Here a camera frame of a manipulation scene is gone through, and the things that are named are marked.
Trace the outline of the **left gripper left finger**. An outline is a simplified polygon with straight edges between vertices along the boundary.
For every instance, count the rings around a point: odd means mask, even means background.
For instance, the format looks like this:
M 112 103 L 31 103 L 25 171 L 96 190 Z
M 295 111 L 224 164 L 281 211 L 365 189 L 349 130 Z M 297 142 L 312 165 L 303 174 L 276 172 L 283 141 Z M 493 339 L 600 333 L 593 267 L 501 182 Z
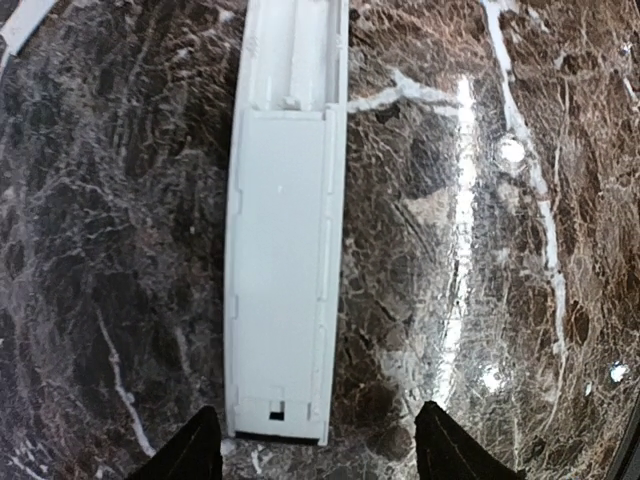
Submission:
M 203 406 L 129 480 L 221 480 L 221 428 L 213 406 Z

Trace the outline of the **white remote battery cover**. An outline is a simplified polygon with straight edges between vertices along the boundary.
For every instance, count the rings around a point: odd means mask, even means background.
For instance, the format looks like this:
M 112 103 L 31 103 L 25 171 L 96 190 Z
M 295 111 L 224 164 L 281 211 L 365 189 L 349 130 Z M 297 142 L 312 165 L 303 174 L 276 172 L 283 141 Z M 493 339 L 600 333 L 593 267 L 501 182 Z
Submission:
M 17 55 L 37 27 L 56 5 L 57 0 L 21 0 L 1 27 L 5 53 Z

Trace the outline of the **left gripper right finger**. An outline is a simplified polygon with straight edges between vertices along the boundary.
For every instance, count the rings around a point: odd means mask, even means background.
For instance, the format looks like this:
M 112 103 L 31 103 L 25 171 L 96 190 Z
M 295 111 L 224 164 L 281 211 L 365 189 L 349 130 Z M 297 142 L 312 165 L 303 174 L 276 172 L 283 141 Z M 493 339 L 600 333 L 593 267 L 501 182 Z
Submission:
M 513 471 L 486 451 L 436 402 L 428 401 L 415 418 L 417 470 L 421 479 L 516 480 Z

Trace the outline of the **white remote control body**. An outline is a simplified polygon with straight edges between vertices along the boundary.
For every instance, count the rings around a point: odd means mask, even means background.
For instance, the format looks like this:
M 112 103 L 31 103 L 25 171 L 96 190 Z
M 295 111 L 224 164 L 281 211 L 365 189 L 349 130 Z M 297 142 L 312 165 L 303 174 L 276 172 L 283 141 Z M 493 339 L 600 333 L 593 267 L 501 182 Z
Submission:
M 231 436 L 329 438 L 344 211 L 349 5 L 247 6 L 224 261 Z

